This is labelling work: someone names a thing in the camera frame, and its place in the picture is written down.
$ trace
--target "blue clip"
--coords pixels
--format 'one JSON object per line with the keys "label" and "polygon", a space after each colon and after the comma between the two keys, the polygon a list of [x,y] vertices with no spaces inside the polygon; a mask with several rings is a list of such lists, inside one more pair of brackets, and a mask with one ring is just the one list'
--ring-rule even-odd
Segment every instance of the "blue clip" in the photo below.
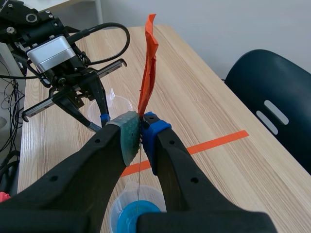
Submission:
{"label": "blue clip", "polygon": [[[144,116],[156,116],[156,114],[152,112],[145,113]],[[142,137],[142,145],[144,147],[145,153],[148,156],[152,172],[156,175],[155,172],[155,139],[159,132],[164,129],[172,128],[172,126],[166,123],[164,120],[159,120],[149,126],[148,129],[145,129],[143,126],[141,127],[141,137]]]}
{"label": "blue clip", "polygon": [[106,121],[110,121],[110,116],[109,114],[105,113],[101,115],[101,121],[106,120]]}

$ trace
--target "white wall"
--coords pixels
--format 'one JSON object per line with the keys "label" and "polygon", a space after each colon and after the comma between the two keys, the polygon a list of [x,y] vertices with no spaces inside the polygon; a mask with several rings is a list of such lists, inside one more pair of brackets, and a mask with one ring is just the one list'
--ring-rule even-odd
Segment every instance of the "white wall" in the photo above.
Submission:
{"label": "white wall", "polygon": [[311,72],[310,0],[102,0],[104,22],[168,24],[225,78],[254,49],[278,53]]}

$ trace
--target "blue gripper pad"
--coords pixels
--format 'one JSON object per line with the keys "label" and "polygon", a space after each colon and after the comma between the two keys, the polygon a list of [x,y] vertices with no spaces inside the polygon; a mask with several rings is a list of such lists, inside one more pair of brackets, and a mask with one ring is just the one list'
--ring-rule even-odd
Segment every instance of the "blue gripper pad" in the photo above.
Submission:
{"label": "blue gripper pad", "polygon": [[139,150],[140,119],[138,113],[129,111],[107,122],[108,124],[120,127],[123,161],[126,166],[130,166]]}

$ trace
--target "clear plastic cup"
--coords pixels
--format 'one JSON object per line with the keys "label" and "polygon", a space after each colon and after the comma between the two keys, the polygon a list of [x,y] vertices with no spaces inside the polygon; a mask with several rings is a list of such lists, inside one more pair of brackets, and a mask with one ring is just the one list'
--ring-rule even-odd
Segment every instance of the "clear plastic cup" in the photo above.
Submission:
{"label": "clear plastic cup", "polygon": [[110,233],[134,233],[139,215],[147,212],[166,212],[162,193],[155,188],[140,185],[138,214],[138,183],[130,181],[114,200],[109,213]]}
{"label": "clear plastic cup", "polygon": [[[110,93],[106,94],[106,99],[110,119],[114,119],[123,113],[127,113],[128,111],[133,110],[131,102],[122,96],[116,96],[112,88],[110,89]],[[88,108],[87,117],[93,123],[101,126],[102,124],[100,116],[101,112],[99,111],[97,102],[93,100]]]}

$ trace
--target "orange paper strip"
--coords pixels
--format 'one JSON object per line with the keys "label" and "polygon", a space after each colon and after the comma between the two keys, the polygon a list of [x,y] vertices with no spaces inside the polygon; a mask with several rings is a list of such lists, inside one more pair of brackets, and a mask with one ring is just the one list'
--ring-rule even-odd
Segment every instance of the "orange paper strip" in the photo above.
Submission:
{"label": "orange paper strip", "polygon": [[147,54],[138,102],[138,114],[140,118],[145,113],[156,80],[156,50],[159,44],[153,35],[153,21],[155,16],[155,14],[149,15],[145,25]]}

